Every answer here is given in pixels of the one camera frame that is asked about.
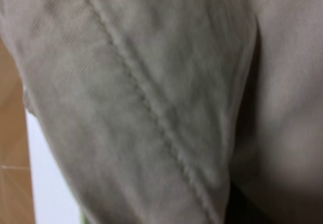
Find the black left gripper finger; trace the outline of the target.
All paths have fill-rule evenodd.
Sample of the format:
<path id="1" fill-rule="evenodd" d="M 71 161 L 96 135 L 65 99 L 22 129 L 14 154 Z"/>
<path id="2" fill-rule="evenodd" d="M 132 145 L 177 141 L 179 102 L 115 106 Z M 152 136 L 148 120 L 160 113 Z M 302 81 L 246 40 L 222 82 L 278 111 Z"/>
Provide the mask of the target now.
<path id="1" fill-rule="evenodd" d="M 230 184 L 228 224 L 273 224 L 234 184 Z"/>

